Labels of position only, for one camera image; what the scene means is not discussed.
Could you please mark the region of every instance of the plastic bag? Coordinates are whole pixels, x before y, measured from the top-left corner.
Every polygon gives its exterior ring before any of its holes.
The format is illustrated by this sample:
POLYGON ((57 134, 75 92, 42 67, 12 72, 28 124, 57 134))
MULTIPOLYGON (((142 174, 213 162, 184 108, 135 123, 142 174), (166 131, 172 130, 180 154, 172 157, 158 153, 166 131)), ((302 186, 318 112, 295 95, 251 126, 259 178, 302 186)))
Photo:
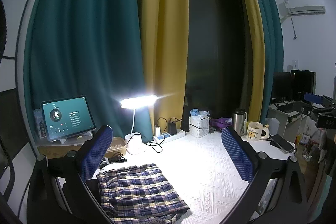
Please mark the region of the plastic bag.
POLYGON ((190 111, 190 117, 195 120, 202 120, 208 117, 209 111, 198 111, 197 108, 194 108, 190 111))

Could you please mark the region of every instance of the black charger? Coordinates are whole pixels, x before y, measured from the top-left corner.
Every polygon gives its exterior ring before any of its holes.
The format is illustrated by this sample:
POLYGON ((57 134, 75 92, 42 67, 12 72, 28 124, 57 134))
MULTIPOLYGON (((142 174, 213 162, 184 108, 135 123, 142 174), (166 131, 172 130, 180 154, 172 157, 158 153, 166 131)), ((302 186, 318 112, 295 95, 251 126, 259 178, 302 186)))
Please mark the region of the black charger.
POLYGON ((170 135, 175 135, 177 133, 177 131, 176 131, 176 122, 169 121, 169 123, 168 123, 168 133, 170 135))

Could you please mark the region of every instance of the charger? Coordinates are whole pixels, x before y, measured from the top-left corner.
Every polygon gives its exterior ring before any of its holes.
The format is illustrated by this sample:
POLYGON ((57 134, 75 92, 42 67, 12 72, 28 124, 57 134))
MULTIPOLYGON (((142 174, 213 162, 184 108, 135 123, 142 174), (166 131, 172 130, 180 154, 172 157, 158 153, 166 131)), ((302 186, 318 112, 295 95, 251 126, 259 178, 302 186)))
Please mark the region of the charger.
POLYGON ((176 123, 175 122, 169 122, 168 123, 168 133, 170 135, 176 135, 177 129, 176 129, 176 123))
POLYGON ((160 129, 159 126, 156 126, 156 127, 155 127, 155 136, 156 136, 156 137, 161 136, 161 129, 160 129))

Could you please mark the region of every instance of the white storage basket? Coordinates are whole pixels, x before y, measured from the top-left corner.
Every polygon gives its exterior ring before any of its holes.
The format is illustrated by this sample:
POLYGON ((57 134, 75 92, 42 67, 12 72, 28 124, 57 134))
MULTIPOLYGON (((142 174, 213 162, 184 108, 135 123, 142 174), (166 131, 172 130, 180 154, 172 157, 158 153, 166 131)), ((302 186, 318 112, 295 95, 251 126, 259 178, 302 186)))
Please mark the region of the white storage basket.
MULTIPOLYGON (((189 116, 189 123, 193 124, 194 126, 198 128, 209 128, 209 121, 210 121, 210 117, 207 117, 205 119, 198 121, 198 120, 192 119, 189 116)), ((196 127, 189 125, 189 133, 195 136, 196 138, 203 137, 209 133, 209 129, 198 129, 196 127)))

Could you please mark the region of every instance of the box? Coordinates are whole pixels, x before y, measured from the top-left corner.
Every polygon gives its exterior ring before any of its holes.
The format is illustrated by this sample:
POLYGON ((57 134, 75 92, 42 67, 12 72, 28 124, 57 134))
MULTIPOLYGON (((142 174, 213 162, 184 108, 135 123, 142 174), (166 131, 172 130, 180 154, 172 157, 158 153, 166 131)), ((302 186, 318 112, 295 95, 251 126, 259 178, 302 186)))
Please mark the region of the box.
POLYGON ((44 121, 43 121, 41 108, 40 109, 35 109, 33 111, 33 113, 34 113, 37 133, 38 133, 40 139, 45 138, 47 136, 47 134, 46 134, 46 131, 45 131, 45 125, 44 125, 44 121))
POLYGON ((209 123, 210 123, 210 117, 204 118, 202 120, 196 120, 192 119, 189 116, 189 133, 196 138, 203 137, 207 134, 209 134, 209 123))
POLYGON ((111 158, 117 152, 122 153, 124 156, 126 154, 126 142, 120 137, 114 137, 112 139, 111 145, 107 149, 104 157, 111 158))

